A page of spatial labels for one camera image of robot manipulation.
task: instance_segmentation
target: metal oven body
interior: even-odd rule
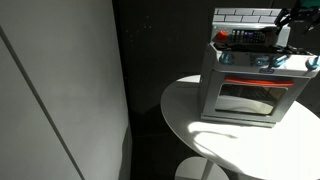
[[[315,57],[223,51],[209,44],[199,88],[201,118],[273,127],[318,73],[305,65]]]

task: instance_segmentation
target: oven window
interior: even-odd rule
[[[286,88],[223,84],[215,110],[270,115]]]

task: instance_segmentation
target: table top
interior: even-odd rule
[[[273,128],[200,119],[200,76],[180,79],[161,98],[163,116],[190,148],[229,170],[261,179],[320,178],[320,119],[294,102]]]

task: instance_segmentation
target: oven door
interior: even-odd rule
[[[213,71],[202,117],[279,122],[308,80]]]

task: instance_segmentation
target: oven handle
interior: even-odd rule
[[[270,80],[256,80],[256,79],[244,79],[227,76],[225,78],[227,82],[248,84],[248,85],[260,85],[260,86],[293,86],[293,81],[270,81]]]

